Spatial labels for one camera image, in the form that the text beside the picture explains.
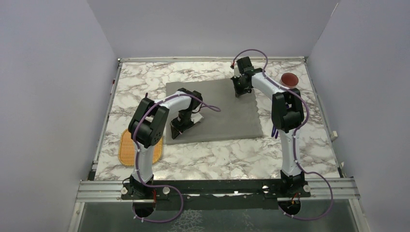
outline metal frame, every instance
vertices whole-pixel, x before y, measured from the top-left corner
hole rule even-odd
[[[354,220],[360,232],[370,232],[370,227],[366,219],[366,215],[362,210],[360,199],[349,199],[350,208],[353,212]]]
[[[265,57],[250,57],[252,60],[264,61]],[[120,62],[232,62],[233,57],[147,57],[147,58],[122,58]],[[270,61],[301,61],[304,57],[268,57]]]
[[[301,198],[302,201],[330,199],[330,191],[322,179],[307,179],[311,197]],[[360,194],[353,178],[328,178],[333,190],[334,199],[359,199]],[[81,181],[76,203],[87,202],[138,202],[153,203],[153,200],[122,200],[120,190],[122,181]],[[291,198],[278,198],[278,201],[288,201]]]
[[[263,57],[251,57],[252,60],[264,61]],[[325,125],[326,134],[330,141],[330,128],[326,120],[326,114],[322,107],[319,95],[317,94],[316,88],[312,82],[309,74],[309,70],[306,63],[305,57],[269,57],[270,61],[300,61],[305,64],[305,68],[309,77],[309,81],[312,86],[313,93],[315,95],[316,101],[318,103],[319,110]],[[107,122],[109,119],[109,113],[112,108],[114,101],[115,92],[118,85],[119,76],[122,69],[122,64],[124,62],[184,62],[184,61],[197,61],[197,62],[213,62],[213,61],[232,61],[232,57],[157,57],[157,58],[122,58],[118,59],[118,69],[115,76],[115,83],[113,87],[113,92],[110,96],[109,104],[105,114],[105,120],[103,123],[102,131],[98,141],[98,146],[94,156],[94,162],[92,169],[96,169],[98,165],[99,154],[101,151],[101,146],[103,144],[105,130],[107,127]],[[331,146],[336,165],[342,168],[337,160],[336,153]],[[360,194],[357,189],[356,183],[353,178],[329,178],[327,179],[333,189],[334,199],[347,199],[350,202],[353,217],[356,221],[357,227],[360,232],[369,232],[369,226],[367,224],[366,217],[362,211],[360,205]],[[311,187],[311,197],[302,198],[302,201],[309,200],[326,200],[330,199],[330,192],[328,186],[321,179],[307,179],[309,186]],[[69,232],[76,232],[79,229],[82,213],[84,211],[85,203],[88,202],[152,202],[153,200],[122,200],[120,190],[122,188],[121,181],[81,181],[77,192],[77,197],[74,205],[73,215],[69,225]],[[287,201],[290,198],[278,198],[278,201]]]
[[[100,155],[101,146],[103,145],[103,141],[104,141],[105,130],[107,129],[107,123],[108,123],[108,119],[109,119],[109,116],[110,116],[111,107],[113,106],[114,96],[115,96],[115,92],[117,90],[119,75],[121,74],[122,62],[121,62],[120,59],[118,59],[118,61],[119,61],[119,64],[118,64],[117,74],[115,76],[115,82],[114,82],[114,86],[112,88],[113,91],[112,91],[111,96],[110,96],[110,101],[108,102],[107,111],[105,112],[105,118],[104,118],[105,120],[104,120],[104,123],[102,125],[100,138],[98,140],[97,150],[95,151],[93,168],[94,168],[94,164],[98,163],[98,157]]]
[[[74,205],[73,215],[71,216],[70,225],[68,226],[68,232],[77,232],[80,227],[81,216],[84,211],[85,203],[76,202]]]

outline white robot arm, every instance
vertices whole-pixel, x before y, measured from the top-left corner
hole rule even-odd
[[[169,114],[178,113],[178,117],[171,121],[171,137],[175,139],[185,130],[191,128],[198,123],[202,116],[200,114],[192,114],[192,111],[200,105],[200,102],[190,96],[202,100],[201,93],[197,91],[188,91],[184,88],[179,89],[176,93],[167,97],[167,101],[160,103],[148,115],[152,120],[144,119],[141,127],[137,131],[136,140],[134,144],[135,150],[140,147],[138,156],[138,171],[144,183],[150,181],[153,177],[152,173],[152,156],[154,146],[159,142],[164,132],[165,124]],[[143,115],[156,103],[161,100],[151,100],[147,97],[141,100],[135,111],[134,116],[128,126],[128,131],[133,138],[138,123],[143,118]],[[134,171],[132,177],[135,181],[140,182],[138,177],[136,163],[134,163]]]
[[[235,94],[237,97],[250,93],[252,88],[260,90],[272,101],[272,122],[278,128],[280,141],[282,145],[282,170],[281,178],[291,178],[299,176],[300,181],[304,181],[303,172],[296,165],[299,160],[299,130],[296,131],[295,140],[293,139],[294,130],[298,127],[303,119],[303,108],[300,100],[289,94],[287,91],[280,89],[287,88],[275,80],[267,80],[263,75],[262,69],[255,69],[249,57],[244,57],[236,61],[234,67],[234,76],[231,78],[234,83]],[[298,89],[292,89],[293,92],[300,95]],[[295,146],[296,155],[293,155],[293,146]]]

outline lavender wall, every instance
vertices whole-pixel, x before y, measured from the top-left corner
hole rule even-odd
[[[2,0],[0,31],[0,231],[66,231],[117,59],[85,0]]]
[[[308,56],[338,0],[88,0],[120,58]]]
[[[342,0],[308,68],[371,230],[408,231],[410,1]]]

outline gray foam pad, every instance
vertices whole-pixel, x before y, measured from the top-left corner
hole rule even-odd
[[[170,122],[178,113],[168,116],[165,144],[186,144],[196,142],[248,139],[263,136],[259,120],[255,93],[235,97],[235,90],[230,79],[201,82],[171,82],[166,84],[166,95],[174,94],[178,89],[198,91],[204,102],[217,106],[221,112],[202,108],[204,117],[174,140],[171,138]]]

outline marble countertop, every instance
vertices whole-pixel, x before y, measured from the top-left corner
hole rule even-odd
[[[253,62],[263,67],[263,62]],[[324,129],[321,113],[303,62],[272,61],[267,74],[279,80],[283,73],[299,77],[298,88],[308,103],[310,119],[300,132],[301,163],[306,171],[317,171],[325,177],[339,177],[336,162]],[[124,63],[115,92],[99,156],[95,180],[122,180],[132,167],[118,160],[123,131],[145,93],[151,99],[165,97],[168,82],[205,81],[231,78],[229,62],[136,62]],[[255,90],[258,113],[264,137],[192,144],[163,145],[162,158],[153,165],[155,179],[259,179],[279,178],[282,164],[280,139],[270,137],[271,101]]]

